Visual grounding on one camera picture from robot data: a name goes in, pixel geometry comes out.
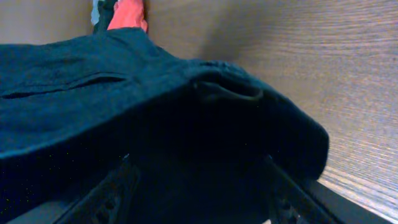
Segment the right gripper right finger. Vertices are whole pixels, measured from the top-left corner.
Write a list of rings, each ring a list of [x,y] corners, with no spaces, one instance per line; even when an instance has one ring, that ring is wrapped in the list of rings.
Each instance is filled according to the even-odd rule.
[[[264,159],[264,166],[272,179],[272,205],[276,208],[276,223],[341,223],[299,181],[275,164],[271,157]]]

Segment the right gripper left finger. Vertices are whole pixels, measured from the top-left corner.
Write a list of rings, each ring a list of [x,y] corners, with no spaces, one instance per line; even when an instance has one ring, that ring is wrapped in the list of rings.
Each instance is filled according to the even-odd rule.
[[[83,198],[75,202],[57,224],[123,224],[141,174],[126,154],[120,164]]]

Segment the navy blue shorts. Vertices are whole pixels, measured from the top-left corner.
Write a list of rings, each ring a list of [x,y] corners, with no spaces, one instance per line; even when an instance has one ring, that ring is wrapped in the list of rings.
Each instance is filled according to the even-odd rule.
[[[129,223],[260,223],[266,156],[318,179],[325,129],[222,61],[185,60],[140,28],[1,46],[1,222],[126,157]]]

